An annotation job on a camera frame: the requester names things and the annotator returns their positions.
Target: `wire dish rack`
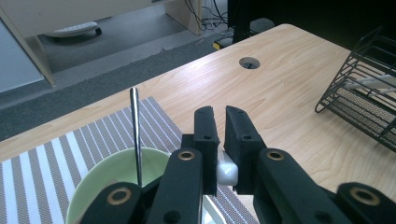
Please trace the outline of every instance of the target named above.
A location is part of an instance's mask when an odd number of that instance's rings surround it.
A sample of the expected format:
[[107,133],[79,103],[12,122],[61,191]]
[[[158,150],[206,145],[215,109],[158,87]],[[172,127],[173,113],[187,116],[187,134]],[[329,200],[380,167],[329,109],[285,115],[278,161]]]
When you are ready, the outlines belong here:
[[396,152],[396,41],[381,30],[357,43],[315,111],[331,110]]

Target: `metal rod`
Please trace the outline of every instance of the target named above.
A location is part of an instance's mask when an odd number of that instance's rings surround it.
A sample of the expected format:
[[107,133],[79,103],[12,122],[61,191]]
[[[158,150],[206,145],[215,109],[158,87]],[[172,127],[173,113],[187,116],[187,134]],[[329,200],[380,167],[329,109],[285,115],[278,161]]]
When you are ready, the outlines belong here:
[[140,146],[140,122],[139,122],[139,93],[137,88],[130,89],[132,122],[134,125],[134,153],[136,158],[137,185],[142,187],[142,149]]

